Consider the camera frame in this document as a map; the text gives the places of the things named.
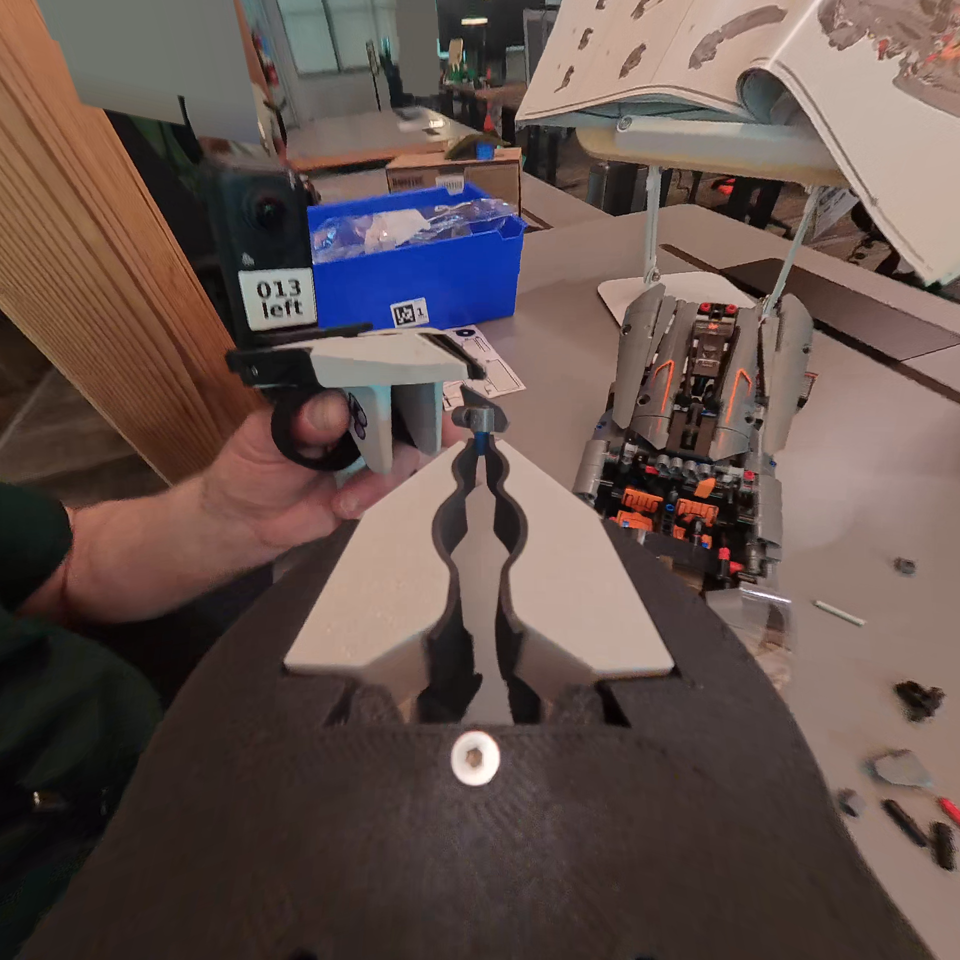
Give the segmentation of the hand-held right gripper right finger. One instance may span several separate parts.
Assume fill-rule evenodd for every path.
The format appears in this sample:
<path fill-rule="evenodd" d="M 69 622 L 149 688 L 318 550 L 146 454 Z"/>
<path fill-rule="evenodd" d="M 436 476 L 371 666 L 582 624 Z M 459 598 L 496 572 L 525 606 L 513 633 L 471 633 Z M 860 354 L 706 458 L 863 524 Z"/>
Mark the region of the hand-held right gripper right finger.
<path fill-rule="evenodd" d="M 515 724 L 569 688 L 664 678 L 675 661 L 599 515 L 503 439 L 486 450 L 507 551 L 495 647 Z"/>

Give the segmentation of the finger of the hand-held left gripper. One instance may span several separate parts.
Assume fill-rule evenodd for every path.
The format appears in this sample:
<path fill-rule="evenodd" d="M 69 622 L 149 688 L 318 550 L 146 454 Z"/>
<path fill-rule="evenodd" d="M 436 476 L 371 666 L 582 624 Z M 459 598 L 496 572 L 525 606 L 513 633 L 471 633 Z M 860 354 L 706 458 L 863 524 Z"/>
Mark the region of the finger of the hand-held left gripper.
<path fill-rule="evenodd" d="M 311 345 L 309 386 L 341 393 L 349 412 L 346 432 L 330 456 L 391 457 L 395 443 L 426 457 L 441 452 L 445 383 L 485 374 L 422 372 L 413 364 L 413 331 L 328 338 Z"/>
<path fill-rule="evenodd" d="M 413 364 L 426 375 L 485 375 L 487 367 L 468 353 L 459 340 L 444 332 L 409 333 Z"/>

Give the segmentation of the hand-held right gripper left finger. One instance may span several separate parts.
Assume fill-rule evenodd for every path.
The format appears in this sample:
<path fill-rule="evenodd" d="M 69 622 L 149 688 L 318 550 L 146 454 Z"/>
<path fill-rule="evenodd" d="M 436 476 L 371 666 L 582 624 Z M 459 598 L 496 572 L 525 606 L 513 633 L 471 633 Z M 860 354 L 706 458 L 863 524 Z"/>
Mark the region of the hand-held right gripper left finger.
<path fill-rule="evenodd" d="M 386 690 L 421 722 L 461 721 L 474 640 L 452 554 L 468 533 L 474 443 L 457 442 L 370 508 L 284 658 L 288 671 Z"/>

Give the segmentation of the grey lego connector blue pin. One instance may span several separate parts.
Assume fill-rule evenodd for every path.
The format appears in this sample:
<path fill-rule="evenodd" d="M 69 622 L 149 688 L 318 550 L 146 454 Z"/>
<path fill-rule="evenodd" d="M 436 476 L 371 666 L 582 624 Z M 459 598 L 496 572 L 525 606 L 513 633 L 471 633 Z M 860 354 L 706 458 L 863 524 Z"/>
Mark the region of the grey lego connector blue pin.
<path fill-rule="evenodd" d="M 495 406 L 462 405 L 453 410 L 451 420 L 455 426 L 467 430 L 472 435 L 473 446 L 478 458 L 485 457 L 491 446 L 491 438 L 499 430 L 500 411 Z"/>

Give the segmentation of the person's left forearm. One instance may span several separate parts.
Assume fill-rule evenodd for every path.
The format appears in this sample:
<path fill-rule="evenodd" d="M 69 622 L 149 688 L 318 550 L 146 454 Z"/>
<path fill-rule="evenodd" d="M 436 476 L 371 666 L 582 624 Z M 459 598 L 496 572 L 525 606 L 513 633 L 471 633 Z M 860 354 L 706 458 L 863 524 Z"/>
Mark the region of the person's left forearm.
<path fill-rule="evenodd" d="M 232 576 L 223 530 L 205 508 L 199 481 L 68 516 L 70 547 L 14 607 L 19 616 L 75 625 L 143 621 Z"/>

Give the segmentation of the black lego connector piece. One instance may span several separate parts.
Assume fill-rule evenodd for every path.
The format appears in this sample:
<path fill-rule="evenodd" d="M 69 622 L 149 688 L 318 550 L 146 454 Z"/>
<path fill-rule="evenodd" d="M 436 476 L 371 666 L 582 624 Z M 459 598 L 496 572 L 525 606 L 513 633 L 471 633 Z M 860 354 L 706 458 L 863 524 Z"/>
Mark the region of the black lego connector piece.
<path fill-rule="evenodd" d="M 902 703 L 905 717 L 911 723 L 924 723 L 932 719 L 946 699 L 942 688 L 925 687 L 911 679 L 895 684 L 894 693 Z"/>

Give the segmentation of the lego instruction booklet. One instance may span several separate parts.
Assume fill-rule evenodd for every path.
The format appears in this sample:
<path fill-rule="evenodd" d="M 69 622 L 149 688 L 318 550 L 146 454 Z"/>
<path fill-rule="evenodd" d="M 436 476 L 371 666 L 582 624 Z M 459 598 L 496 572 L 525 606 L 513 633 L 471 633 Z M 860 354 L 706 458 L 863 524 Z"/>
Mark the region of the lego instruction booklet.
<path fill-rule="evenodd" d="M 563 2 L 518 126 L 628 114 L 815 133 L 923 283 L 959 273 L 954 1 Z"/>

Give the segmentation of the person's left hand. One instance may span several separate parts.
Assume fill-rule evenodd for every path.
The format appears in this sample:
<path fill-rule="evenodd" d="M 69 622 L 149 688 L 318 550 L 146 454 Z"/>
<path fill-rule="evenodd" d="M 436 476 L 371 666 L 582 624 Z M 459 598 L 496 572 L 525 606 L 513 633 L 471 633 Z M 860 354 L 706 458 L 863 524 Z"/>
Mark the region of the person's left hand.
<path fill-rule="evenodd" d="M 432 459 L 397 442 L 388 472 L 364 467 L 339 483 L 284 457 L 271 415 L 252 413 L 201 476 L 199 502 L 211 524 L 203 544 L 231 569 L 258 567 L 360 519 Z"/>

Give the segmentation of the blue plastic bin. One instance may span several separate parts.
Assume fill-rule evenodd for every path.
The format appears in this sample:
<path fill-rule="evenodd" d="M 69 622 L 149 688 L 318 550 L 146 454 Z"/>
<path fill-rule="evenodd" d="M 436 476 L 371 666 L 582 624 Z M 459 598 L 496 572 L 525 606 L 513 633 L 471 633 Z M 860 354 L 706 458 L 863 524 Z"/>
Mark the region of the blue plastic bin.
<path fill-rule="evenodd" d="M 383 194 L 308 208 L 308 230 L 328 216 L 414 209 L 492 198 L 468 185 Z M 498 232 L 314 265 L 324 328 L 370 322 L 374 330 L 453 330 L 511 316 L 526 224 Z"/>

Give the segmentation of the clear plastic bags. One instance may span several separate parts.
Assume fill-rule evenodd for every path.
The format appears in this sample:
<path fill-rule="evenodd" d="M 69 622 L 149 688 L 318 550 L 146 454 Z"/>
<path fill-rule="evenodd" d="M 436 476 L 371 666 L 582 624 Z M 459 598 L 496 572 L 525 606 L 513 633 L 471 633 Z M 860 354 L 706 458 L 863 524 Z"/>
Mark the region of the clear plastic bags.
<path fill-rule="evenodd" d="M 322 265 L 513 227 L 522 229 L 524 223 L 510 204 L 499 198 L 327 216 L 311 228 L 311 259 L 314 265 Z"/>

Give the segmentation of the clear empty plastic bag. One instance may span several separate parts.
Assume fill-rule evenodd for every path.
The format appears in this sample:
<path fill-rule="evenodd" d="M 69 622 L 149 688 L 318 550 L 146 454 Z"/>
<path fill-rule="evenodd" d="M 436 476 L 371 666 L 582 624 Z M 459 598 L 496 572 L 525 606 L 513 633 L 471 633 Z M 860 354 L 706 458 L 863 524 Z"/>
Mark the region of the clear empty plastic bag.
<path fill-rule="evenodd" d="M 795 659 L 791 600 L 750 583 L 732 589 L 712 590 L 703 598 L 738 637 L 774 689 L 784 694 Z"/>

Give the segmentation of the wooden pillar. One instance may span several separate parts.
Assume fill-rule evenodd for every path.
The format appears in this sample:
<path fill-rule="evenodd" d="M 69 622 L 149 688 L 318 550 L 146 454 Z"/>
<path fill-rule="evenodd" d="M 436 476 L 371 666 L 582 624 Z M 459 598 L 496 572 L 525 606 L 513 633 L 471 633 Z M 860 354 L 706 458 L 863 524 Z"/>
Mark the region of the wooden pillar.
<path fill-rule="evenodd" d="M 36 2 L 2 2 L 1 302 L 167 483 L 263 402 L 102 109 L 81 103 Z"/>

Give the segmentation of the brown cardboard box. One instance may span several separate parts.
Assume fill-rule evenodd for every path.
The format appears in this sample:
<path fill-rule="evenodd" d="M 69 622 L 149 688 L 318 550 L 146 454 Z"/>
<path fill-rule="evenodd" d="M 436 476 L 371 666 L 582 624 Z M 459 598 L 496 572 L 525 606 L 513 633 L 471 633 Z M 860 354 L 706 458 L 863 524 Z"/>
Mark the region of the brown cardboard box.
<path fill-rule="evenodd" d="M 522 208 L 522 151 L 520 148 L 480 144 L 481 156 L 447 158 L 441 151 L 406 153 L 386 167 L 390 194 L 444 188 L 452 195 L 474 186 L 502 200 L 515 211 Z"/>

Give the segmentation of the white book stand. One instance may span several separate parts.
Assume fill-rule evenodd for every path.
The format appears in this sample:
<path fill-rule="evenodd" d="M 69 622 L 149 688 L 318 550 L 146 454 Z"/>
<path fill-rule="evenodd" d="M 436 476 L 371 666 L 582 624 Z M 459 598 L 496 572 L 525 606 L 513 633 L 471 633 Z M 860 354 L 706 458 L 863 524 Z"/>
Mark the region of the white book stand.
<path fill-rule="evenodd" d="M 667 167 L 717 170 L 766 180 L 791 181 L 811 189 L 803 219 L 780 271 L 786 277 L 802 238 L 826 188 L 849 182 L 819 136 L 797 126 L 752 125 L 739 122 L 695 121 L 628 114 L 615 125 L 582 126 L 577 137 L 595 159 L 644 163 L 647 213 L 643 227 L 641 275 L 601 283 L 597 292 L 616 323 L 640 294 L 662 282 L 668 296 L 692 302 L 697 295 L 740 307 L 751 306 L 749 294 L 726 277 L 706 270 L 661 273 L 657 262 L 662 174 Z"/>

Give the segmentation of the dark green sweater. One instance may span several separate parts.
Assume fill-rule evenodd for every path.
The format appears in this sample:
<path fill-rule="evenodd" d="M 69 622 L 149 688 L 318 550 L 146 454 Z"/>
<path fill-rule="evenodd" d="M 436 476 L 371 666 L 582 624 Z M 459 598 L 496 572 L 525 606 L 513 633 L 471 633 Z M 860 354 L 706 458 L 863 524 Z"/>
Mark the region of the dark green sweater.
<path fill-rule="evenodd" d="M 66 559 L 66 508 L 2 484 L 2 862 L 114 812 L 162 719 L 138 669 L 108 647 L 20 614 Z"/>

